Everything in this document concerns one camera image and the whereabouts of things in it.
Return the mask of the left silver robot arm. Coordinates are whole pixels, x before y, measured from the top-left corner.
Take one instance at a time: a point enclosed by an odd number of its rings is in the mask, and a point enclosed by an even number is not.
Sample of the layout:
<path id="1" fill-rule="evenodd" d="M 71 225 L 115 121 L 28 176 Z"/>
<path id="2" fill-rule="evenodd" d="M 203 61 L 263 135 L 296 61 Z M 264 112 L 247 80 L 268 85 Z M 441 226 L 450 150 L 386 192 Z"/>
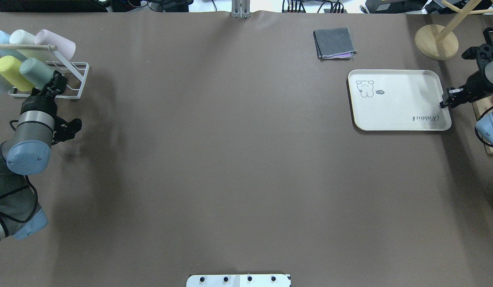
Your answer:
<path id="1" fill-rule="evenodd" d="M 41 89 L 32 89 L 22 103 L 12 139 L 0 143 L 0 242 L 9 236 L 22 240 L 48 224 L 37 189 L 29 175 L 46 169 L 51 147 L 75 138 L 82 121 L 57 116 L 55 97 L 67 78 L 55 71 Z"/>

